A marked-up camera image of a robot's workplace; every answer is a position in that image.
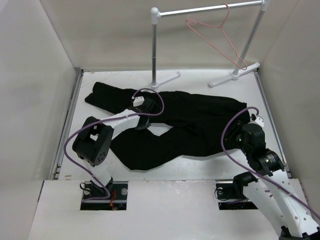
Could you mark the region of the black trousers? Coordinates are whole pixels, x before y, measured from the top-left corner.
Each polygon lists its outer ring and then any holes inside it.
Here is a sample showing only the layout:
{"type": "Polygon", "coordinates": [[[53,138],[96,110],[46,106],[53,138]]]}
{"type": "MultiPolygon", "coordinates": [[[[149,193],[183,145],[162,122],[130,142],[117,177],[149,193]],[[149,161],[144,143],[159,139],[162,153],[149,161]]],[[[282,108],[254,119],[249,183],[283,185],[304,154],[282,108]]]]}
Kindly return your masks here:
{"type": "Polygon", "coordinates": [[[128,129],[111,142],[110,149],[130,170],[147,171],[179,156],[208,157],[221,153],[221,136],[229,120],[247,104],[222,96],[162,91],[159,95],[140,92],[161,108],[161,115],[151,117],[152,125],[165,124],[170,129],[161,135],[149,129],[128,129]]]}

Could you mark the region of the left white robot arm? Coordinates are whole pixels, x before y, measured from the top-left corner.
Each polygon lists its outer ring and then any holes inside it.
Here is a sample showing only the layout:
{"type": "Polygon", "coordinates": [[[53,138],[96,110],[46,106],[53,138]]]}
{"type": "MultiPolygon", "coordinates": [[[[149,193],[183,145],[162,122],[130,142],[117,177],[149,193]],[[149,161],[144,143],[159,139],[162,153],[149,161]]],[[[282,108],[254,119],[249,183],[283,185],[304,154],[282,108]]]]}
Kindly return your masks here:
{"type": "Polygon", "coordinates": [[[165,109],[160,97],[160,111],[148,97],[132,97],[132,105],[105,119],[88,117],[82,128],[73,133],[64,144],[64,155],[91,177],[97,196],[90,199],[108,199],[112,195],[112,177],[100,166],[106,159],[112,140],[126,130],[143,130],[150,126],[150,117],[161,115],[165,109]]]}

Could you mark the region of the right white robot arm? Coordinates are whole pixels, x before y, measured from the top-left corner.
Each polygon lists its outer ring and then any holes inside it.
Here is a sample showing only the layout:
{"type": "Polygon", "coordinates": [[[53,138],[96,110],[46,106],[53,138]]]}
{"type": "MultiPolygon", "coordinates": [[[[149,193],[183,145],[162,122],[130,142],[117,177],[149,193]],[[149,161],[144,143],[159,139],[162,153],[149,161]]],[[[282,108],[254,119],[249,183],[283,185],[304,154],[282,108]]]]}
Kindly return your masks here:
{"type": "Polygon", "coordinates": [[[320,226],[314,213],[294,192],[283,162],[266,147],[263,128],[238,124],[220,143],[233,143],[245,155],[248,167],[233,178],[232,192],[246,197],[271,224],[280,240],[318,240],[320,226]]]}

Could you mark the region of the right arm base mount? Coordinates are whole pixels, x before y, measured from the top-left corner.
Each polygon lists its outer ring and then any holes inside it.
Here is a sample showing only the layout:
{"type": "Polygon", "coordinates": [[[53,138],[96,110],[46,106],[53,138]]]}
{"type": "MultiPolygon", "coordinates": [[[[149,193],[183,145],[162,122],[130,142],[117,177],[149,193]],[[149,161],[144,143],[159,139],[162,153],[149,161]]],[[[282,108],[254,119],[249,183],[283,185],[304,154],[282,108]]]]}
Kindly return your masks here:
{"type": "Polygon", "coordinates": [[[239,194],[231,181],[218,181],[214,191],[218,201],[218,209],[221,211],[257,210],[256,205],[243,194],[239,194]]]}

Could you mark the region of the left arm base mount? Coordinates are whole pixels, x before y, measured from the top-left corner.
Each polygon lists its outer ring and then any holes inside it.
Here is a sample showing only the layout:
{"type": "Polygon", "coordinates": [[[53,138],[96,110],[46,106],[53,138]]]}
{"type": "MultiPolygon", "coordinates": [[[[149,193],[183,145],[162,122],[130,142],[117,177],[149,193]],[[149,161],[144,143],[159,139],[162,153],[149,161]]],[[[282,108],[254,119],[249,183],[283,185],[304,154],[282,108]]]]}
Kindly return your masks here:
{"type": "Polygon", "coordinates": [[[125,211],[129,183],[127,181],[111,181],[106,188],[110,196],[107,198],[106,191],[93,181],[85,181],[79,184],[82,190],[80,209],[82,211],[125,211]]]}

